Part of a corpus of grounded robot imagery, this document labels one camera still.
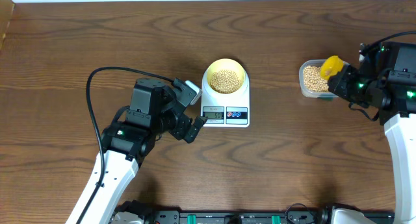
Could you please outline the yellow measuring scoop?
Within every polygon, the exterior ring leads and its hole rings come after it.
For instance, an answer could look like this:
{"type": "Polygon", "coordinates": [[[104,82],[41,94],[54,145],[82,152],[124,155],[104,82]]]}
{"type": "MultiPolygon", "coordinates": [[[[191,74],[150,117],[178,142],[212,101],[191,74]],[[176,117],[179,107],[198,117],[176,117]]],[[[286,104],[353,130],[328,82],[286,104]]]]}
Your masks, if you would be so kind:
{"type": "Polygon", "coordinates": [[[337,55],[333,55],[326,59],[323,65],[321,65],[320,76],[324,80],[328,80],[330,77],[340,72],[343,67],[344,62],[337,55]]]}

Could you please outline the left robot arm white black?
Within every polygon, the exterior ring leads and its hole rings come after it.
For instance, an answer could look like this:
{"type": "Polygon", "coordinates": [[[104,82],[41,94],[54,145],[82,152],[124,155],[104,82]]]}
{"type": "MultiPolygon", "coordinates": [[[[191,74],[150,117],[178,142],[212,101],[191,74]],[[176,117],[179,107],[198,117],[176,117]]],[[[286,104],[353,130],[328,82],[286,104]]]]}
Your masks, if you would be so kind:
{"type": "Polygon", "coordinates": [[[207,119],[192,119],[184,111],[201,94],[190,81],[175,79],[167,85],[156,79],[137,79],[130,105],[117,111],[99,138],[101,152],[67,222],[109,223],[157,137],[169,132],[176,140],[195,140],[207,119]]]}

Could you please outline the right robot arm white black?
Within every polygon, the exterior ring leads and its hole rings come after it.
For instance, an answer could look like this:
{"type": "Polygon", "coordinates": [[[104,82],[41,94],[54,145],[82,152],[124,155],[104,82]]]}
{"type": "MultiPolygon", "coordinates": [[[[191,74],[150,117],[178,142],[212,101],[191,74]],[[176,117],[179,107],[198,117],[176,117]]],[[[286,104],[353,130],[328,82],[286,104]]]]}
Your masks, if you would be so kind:
{"type": "Polygon", "coordinates": [[[394,223],[415,222],[415,45],[376,42],[363,45],[360,66],[329,57],[320,76],[328,89],[348,101],[349,109],[364,113],[377,108],[389,143],[395,182],[394,223]]]}

